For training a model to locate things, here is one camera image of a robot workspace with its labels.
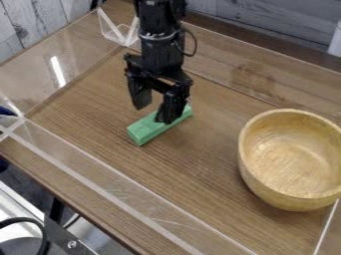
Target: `green block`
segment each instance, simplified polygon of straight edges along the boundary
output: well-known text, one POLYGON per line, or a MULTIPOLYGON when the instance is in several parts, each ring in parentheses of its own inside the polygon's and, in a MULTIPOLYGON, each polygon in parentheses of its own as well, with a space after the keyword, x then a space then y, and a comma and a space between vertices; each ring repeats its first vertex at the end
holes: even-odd
POLYGON ((186 106, 183 110, 182 117, 178 118, 170 125, 155 122, 156 112, 146 116, 138 122, 135 122, 131 126, 128 126, 128 136, 136 143, 136 145, 142 146, 151 139, 154 139, 158 135, 160 135, 164 131, 178 125, 183 120, 186 120, 191 116, 191 107, 186 106))

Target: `wooden tabletop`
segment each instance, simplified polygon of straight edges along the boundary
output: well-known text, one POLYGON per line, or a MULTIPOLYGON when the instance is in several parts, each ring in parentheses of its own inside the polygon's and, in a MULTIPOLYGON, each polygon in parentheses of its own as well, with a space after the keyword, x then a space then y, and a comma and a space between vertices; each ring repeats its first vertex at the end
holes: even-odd
MULTIPOLYGON (((111 3, 128 17, 134 15, 126 1, 111 3)), ((134 145, 127 126, 158 108, 162 98, 155 95, 150 107, 134 109, 124 77, 128 50, 123 48, 28 118, 255 253, 311 254, 330 208, 293 213, 262 202, 241 180, 237 139, 247 120, 278 107, 305 109, 338 122, 341 76, 231 38, 217 41, 194 31, 200 50, 186 62, 195 72, 190 74, 194 117, 146 146, 134 145)), ((0 151, 134 251, 186 254, 12 138, 1 142, 0 151)), ((102 178, 102 183, 111 181, 97 169, 79 172, 102 178)))

